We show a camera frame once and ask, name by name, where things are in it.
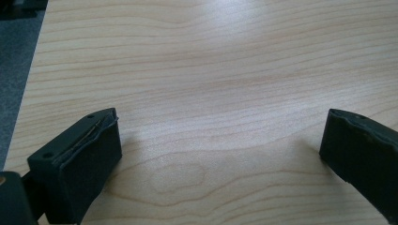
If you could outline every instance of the clamp jaw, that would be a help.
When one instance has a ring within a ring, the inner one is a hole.
[[[115,109],[91,113],[27,160],[21,178],[0,172],[0,217],[5,224],[80,223],[121,159]]]
[[[330,110],[319,155],[398,224],[398,132],[363,115]]]

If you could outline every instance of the wooden table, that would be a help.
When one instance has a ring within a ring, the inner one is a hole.
[[[318,150],[329,108],[398,129],[397,11],[52,0],[6,169],[116,107],[124,156],[84,224],[387,224]]]

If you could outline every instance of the table surface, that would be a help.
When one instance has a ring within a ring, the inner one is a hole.
[[[329,108],[398,128],[397,11],[52,0],[6,169],[116,107],[123,158],[84,224],[387,224],[318,151]]]

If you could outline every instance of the black clamp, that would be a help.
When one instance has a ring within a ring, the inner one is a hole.
[[[330,110],[319,155],[398,224],[398,132],[363,115]]]
[[[80,223],[121,159],[115,109],[85,116],[28,158],[22,179],[0,172],[2,223]]]

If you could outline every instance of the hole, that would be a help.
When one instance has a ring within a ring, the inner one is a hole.
[[[6,177],[0,176],[0,186],[6,183],[6,180],[7,180]]]
[[[355,115],[355,118],[357,118],[357,119],[366,119],[366,117],[363,116],[363,115]]]
[[[53,156],[53,153],[46,153],[43,155],[44,158],[51,158]]]

